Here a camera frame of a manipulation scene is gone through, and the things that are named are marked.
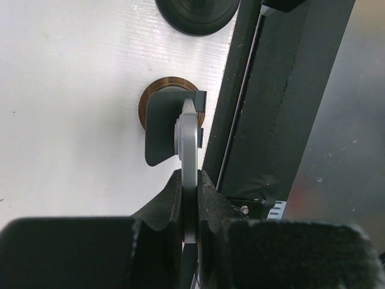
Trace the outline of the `wooden base phone stand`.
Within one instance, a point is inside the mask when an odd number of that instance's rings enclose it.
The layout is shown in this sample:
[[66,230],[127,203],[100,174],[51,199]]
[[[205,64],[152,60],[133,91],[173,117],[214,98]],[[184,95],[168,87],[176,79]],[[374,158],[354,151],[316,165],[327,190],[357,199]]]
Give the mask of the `wooden base phone stand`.
[[145,130],[145,160],[156,166],[175,155],[174,126],[182,114],[185,100],[192,100],[197,112],[198,147],[203,143],[207,92],[190,81],[166,76],[155,80],[143,91],[138,104],[141,126]]

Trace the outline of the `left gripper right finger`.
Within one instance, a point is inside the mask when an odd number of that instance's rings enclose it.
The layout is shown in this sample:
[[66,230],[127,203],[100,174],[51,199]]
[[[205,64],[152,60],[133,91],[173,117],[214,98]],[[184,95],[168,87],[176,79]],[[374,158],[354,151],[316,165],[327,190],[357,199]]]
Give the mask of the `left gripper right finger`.
[[198,174],[201,288],[378,288],[380,259],[357,226],[243,217]]

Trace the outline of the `silver-edged black phone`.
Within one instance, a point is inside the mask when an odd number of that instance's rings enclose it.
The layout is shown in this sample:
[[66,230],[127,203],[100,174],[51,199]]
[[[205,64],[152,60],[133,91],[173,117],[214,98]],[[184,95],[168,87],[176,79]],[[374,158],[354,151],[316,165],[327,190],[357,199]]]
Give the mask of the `silver-edged black phone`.
[[175,153],[181,161],[183,241],[197,239],[198,113],[191,99],[183,103],[174,127]]

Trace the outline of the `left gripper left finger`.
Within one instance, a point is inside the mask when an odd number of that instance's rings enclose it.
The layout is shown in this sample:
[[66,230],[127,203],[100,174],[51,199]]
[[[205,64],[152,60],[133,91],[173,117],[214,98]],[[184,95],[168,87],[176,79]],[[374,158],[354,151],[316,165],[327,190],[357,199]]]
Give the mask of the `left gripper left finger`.
[[2,288],[180,288],[181,172],[129,217],[21,218],[1,231]]

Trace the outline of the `black round phone stand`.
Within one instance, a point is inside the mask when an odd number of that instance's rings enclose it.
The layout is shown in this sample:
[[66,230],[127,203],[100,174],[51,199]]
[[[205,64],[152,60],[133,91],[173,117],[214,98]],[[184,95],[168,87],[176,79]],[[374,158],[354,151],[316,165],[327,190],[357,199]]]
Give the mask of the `black round phone stand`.
[[157,0],[163,18],[189,36],[208,36],[224,28],[234,17],[239,0]]

